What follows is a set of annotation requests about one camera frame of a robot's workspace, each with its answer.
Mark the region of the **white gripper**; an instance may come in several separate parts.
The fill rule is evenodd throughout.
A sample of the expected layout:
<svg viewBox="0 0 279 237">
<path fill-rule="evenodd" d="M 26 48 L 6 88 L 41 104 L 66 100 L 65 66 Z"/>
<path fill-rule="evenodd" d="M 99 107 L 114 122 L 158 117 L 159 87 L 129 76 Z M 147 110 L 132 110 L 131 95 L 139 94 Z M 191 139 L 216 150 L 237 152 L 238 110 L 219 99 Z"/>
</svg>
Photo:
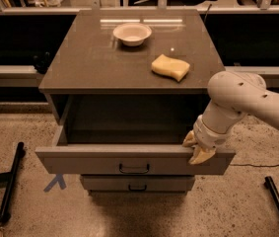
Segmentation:
<svg viewBox="0 0 279 237">
<path fill-rule="evenodd" d="M 222 146 L 230 137 L 231 133 L 218 133 L 207 127 L 202 116 L 199 116 L 191 130 L 183 140 L 183 147 L 196 145 L 192 157 L 188 160 L 190 165 L 202 164 L 212 158 L 217 148 Z"/>
</svg>

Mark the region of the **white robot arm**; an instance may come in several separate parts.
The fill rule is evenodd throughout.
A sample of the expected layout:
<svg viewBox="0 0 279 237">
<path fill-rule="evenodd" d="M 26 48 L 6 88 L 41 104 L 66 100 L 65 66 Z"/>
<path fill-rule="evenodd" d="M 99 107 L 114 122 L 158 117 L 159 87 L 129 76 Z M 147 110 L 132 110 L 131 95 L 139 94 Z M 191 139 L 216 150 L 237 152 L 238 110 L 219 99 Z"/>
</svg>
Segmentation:
<svg viewBox="0 0 279 237">
<path fill-rule="evenodd" d="M 193 147 L 190 165 L 211 159 L 230 137 L 232 127 L 246 115 L 279 130 L 279 93 L 267 90 L 261 76 L 222 71 L 211 77 L 207 91 L 210 102 L 182 144 Z"/>
</svg>

